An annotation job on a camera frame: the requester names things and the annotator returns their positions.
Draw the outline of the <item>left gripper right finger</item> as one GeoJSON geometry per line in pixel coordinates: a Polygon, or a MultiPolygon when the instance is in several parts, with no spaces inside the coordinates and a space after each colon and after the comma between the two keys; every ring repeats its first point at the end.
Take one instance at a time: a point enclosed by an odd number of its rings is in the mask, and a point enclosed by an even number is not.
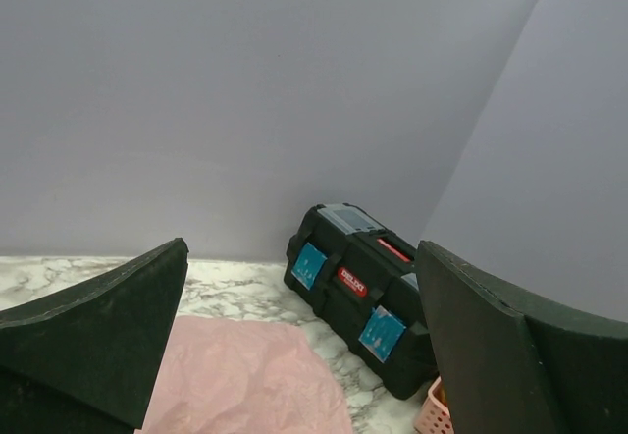
{"type": "Polygon", "coordinates": [[[433,242],[415,272],[457,433],[624,433],[627,325],[526,291],[433,242]]]}

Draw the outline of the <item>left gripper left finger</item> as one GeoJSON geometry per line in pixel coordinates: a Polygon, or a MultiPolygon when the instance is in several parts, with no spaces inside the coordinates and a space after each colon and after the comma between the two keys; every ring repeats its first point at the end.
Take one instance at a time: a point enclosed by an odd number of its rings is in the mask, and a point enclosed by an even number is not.
{"type": "Polygon", "coordinates": [[[181,238],[1,313],[4,433],[141,429],[187,273],[181,238]]]}

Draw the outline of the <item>pink plastic bag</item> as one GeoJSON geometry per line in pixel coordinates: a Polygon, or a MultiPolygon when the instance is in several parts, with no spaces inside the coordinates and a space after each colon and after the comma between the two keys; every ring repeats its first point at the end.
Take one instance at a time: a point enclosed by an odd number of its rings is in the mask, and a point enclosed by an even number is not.
{"type": "Polygon", "coordinates": [[[350,433],[344,391],[302,329],[176,318],[144,433],[350,433]]]}

